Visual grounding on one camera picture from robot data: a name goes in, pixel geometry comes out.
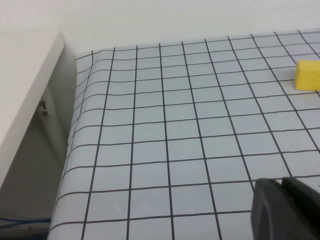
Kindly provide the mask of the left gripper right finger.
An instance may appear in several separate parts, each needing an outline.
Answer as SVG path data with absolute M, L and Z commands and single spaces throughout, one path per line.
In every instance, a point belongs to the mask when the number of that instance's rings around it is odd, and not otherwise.
M 320 239 L 320 193 L 293 177 L 284 177 L 281 182 L 298 219 L 309 233 Z

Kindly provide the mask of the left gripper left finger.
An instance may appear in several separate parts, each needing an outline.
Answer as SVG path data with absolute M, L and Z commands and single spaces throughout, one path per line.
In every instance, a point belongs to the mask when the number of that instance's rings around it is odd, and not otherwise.
M 295 217 L 289 197 L 277 181 L 256 181 L 250 217 L 255 240 L 296 240 Z

